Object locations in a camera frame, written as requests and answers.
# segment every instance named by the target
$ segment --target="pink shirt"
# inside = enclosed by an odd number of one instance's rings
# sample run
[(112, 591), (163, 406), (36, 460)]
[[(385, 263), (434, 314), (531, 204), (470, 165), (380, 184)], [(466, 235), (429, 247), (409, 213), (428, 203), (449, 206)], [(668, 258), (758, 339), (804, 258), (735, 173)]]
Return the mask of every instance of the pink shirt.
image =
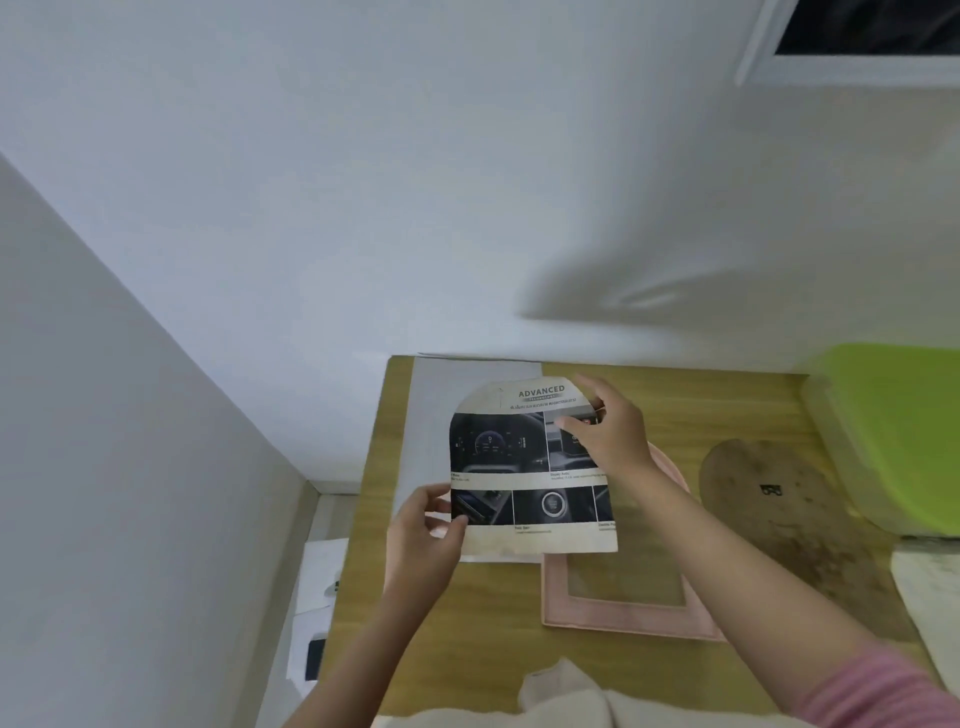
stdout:
[(819, 728), (960, 728), (960, 701), (881, 645), (841, 667), (793, 715)]

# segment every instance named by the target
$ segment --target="pink frame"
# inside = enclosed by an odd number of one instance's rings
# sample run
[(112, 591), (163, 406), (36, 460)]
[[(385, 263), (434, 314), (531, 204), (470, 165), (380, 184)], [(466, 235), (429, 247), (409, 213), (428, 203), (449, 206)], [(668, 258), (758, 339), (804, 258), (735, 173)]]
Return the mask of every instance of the pink frame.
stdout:
[[(653, 445), (650, 451), (660, 469), (689, 493), (684, 476), (673, 461)], [(707, 607), (682, 575), (681, 579), (684, 588), (683, 607), (586, 599), (569, 593), (566, 554), (543, 554), (543, 566), (540, 567), (540, 617), (548, 627), (725, 642)]]

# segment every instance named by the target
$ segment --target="lime green box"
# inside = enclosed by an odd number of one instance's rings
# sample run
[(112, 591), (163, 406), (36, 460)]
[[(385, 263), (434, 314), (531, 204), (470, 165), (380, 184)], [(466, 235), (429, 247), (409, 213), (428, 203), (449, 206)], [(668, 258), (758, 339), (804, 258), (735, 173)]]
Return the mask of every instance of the lime green box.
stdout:
[(864, 516), (902, 535), (960, 536), (960, 351), (844, 344), (802, 394)]

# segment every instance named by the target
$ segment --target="wooden table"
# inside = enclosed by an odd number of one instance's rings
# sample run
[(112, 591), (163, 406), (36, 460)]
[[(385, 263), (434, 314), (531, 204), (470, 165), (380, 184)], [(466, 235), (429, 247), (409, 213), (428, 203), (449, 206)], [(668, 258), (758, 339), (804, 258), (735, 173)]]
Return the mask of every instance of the wooden table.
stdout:
[[(395, 356), (387, 366), (324, 672), (357, 634), (382, 590), (384, 535), (413, 361)], [(545, 376), (576, 372), (603, 376), (642, 404), (651, 442), (673, 459), (695, 495), (704, 457), (732, 438), (785, 443), (837, 483), (800, 400), (802, 376), (543, 365)], [(884, 570), (891, 543), (877, 536), (869, 545)], [(929, 665), (919, 643), (902, 647)], [(539, 566), (463, 564), (407, 650), (381, 713), (408, 716), (431, 708), (515, 713), (523, 676), (561, 657), (601, 687), (635, 697), (701, 710), (774, 711), (728, 644), (546, 628), (540, 624)]]

